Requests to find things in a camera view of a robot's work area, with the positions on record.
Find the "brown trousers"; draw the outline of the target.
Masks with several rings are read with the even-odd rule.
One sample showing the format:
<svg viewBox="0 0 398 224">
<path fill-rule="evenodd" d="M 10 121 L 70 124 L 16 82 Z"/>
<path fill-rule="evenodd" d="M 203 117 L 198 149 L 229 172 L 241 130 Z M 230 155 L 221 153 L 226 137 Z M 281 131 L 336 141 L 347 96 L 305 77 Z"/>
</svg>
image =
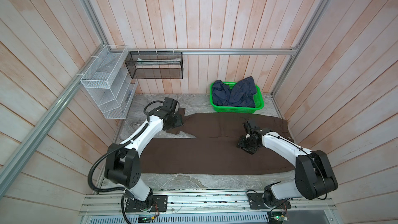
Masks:
<svg viewBox="0 0 398 224">
<path fill-rule="evenodd" d="M 168 130 L 168 138 L 153 138 L 141 157 L 143 173 L 264 175 L 288 172 L 293 165 L 276 152 L 260 147 L 251 155 L 239 148 L 243 123 L 253 120 L 290 139 L 287 122 L 278 117 L 244 113 L 195 113 L 183 116 L 183 126 Z"/>
</svg>

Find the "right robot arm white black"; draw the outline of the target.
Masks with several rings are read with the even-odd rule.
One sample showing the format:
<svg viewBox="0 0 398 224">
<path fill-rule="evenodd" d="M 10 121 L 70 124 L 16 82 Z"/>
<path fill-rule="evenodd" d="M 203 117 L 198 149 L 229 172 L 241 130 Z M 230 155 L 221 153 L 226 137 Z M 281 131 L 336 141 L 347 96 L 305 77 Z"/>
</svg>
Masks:
<svg viewBox="0 0 398 224">
<path fill-rule="evenodd" d="M 276 152 L 295 168 L 293 180 L 264 188 L 262 198 L 265 206 L 280 207 L 291 198 L 326 199 L 328 193 L 338 189 L 337 179 L 325 152 L 301 147 L 271 131 L 251 131 L 238 141 L 238 147 L 251 155 L 260 146 Z"/>
</svg>

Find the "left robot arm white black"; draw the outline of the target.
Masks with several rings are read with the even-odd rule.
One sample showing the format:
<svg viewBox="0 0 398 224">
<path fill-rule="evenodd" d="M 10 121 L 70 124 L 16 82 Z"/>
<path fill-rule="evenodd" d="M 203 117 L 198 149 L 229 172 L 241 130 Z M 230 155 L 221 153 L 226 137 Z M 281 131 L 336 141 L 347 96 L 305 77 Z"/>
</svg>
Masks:
<svg viewBox="0 0 398 224">
<path fill-rule="evenodd" d="M 141 179 L 141 154 L 158 132 L 182 125 L 180 113 L 164 117 L 151 115 L 128 139 L 108 149 L 112 153 L 106 157 L 105 178 L 120 186 L 134 200 L 146 202 L 151 188 Z"/>
</svg>

